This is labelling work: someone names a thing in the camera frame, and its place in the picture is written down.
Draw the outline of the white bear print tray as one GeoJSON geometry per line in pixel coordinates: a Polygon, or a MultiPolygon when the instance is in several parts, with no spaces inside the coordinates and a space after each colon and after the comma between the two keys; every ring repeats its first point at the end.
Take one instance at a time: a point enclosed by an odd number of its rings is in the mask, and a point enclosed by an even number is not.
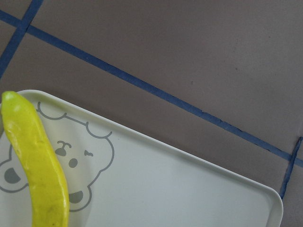
{"type": "Polygon", "coordinates": [[[71,227],[278,227],[270,187],[38,90],[36,108],[64,169],[71,227]]]}

